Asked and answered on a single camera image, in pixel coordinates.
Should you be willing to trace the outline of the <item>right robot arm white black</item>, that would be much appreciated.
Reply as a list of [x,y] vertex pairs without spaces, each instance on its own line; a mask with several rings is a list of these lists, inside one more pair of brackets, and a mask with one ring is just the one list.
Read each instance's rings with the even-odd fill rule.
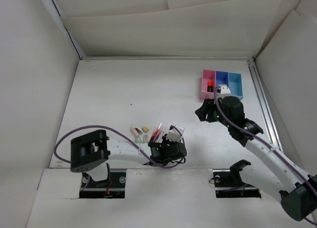
[[317,177],[296,166],[279,148],[258,137],[263,129],[245,117],[242,102],[234,96],[206,98],[195,111],[202,122],[219,122],[230,136],[257,156],[273,173],[256,173],[253,165],[240,160],[230,167],[230,182],[250,184],[275,198],[296,221],[306,220],[317,209]]

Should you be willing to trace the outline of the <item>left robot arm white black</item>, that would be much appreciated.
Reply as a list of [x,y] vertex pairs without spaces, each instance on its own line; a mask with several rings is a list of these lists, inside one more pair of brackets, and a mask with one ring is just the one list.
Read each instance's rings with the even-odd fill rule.
[[73,173],[86,173],[98,186],[110,182],[107,160],[132,161],[139,165],[165,167],[187,156],[181,137],[175,140],[162,137],[161,142],[129,144],[109,138],[105,130],[96,130],[71,140],[70,170]]

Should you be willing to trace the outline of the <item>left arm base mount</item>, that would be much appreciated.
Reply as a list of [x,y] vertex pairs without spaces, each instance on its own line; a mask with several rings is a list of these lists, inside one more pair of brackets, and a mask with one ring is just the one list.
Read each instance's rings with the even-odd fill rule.
[[88,174],[82,174],[79,198],[82,199],[123,199],[125,198],[126,169],[108,168],[108,178],[94,181]]

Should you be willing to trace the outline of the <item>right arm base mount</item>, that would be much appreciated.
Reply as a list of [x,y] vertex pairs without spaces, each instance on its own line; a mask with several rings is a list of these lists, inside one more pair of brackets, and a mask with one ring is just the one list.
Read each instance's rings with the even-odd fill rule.
[[214,185],[216,198],[261,198],[260,190],[244,183],[240,177],[240,172],[250,165],[240,160],[229,169],[213,169],[209,183]]

